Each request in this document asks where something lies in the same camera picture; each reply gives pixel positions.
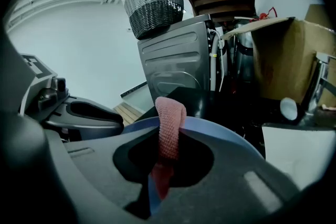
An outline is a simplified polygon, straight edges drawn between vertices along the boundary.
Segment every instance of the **pink towel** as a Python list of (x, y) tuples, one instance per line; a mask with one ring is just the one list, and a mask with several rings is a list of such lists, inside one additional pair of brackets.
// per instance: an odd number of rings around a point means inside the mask
[(184, 126), (187, 113), (183, 104), (166, 97), (158, 97), (155, 107), (160, 118), (159, 159), (152, 169), (151, 176), (156, 191), (163, 200), (168, 194), (169, 182), (174, 175), (172, 161), (179, 158), (179, 128)]
[(179, 128), (187, 116), (183, 104), (166, 97), (158, 97), (155, 107), (160, 118), (159, 156), (177, 160), (179, 157)]

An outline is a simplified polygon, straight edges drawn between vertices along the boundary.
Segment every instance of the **hole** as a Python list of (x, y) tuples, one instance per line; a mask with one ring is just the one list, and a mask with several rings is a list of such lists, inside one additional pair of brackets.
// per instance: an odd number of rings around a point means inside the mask
[(180, 132), (178, 161), (160, 162), (158, 169), (158, 142), (159, 129), (155, 129), (120, 146), (113, 155), (113, 162), (122, 176), (142, 184), (138, 199), (124, 208), (142, 219), (148, 219), (160, 209), (169, 188), (197, 184), (214, 163), (208, 146)]
[(69, 114), (82, 118), (100, 121), (115, 121), (119, 123), (122, 123), (123, 121), (120, 115), (85, 102), (72, 102), (67, 105), (66, 109)]

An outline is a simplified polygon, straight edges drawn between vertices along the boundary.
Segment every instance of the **gray washing machine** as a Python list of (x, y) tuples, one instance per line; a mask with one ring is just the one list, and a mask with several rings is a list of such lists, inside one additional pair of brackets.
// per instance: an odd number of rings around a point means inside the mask
[(177, 87), (209, 90), (209, 14), (169, 26), (140, 40), (138, 49), (153, 101)]

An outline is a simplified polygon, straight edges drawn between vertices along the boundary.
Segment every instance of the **stainless steel appliance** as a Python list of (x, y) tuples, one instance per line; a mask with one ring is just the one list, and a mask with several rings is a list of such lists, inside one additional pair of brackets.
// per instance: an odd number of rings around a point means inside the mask
[(177, 87), (209, 90), (208, 28), (214, 29), (210, 15), (201, 15), (173, 24), (163, 33), (138, 42), (154, 101)]
[[(249, 20), (241, 20), (236, 28), (248, 24)], [(239, 34), (234, 38), (234, 78), (244, 82), (252, 82), (254, 79), (253, 64), (253, 40), (251, 32)]]

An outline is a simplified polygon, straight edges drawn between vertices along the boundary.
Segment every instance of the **white ball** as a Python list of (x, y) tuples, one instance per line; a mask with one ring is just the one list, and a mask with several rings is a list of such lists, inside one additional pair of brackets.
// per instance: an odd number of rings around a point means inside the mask
[(295, 101), (288, 97), (281, 100), (280, 111), (281, 114), (290, 121), (295, 120), (298, 116), (298, 108), (296, 107)]

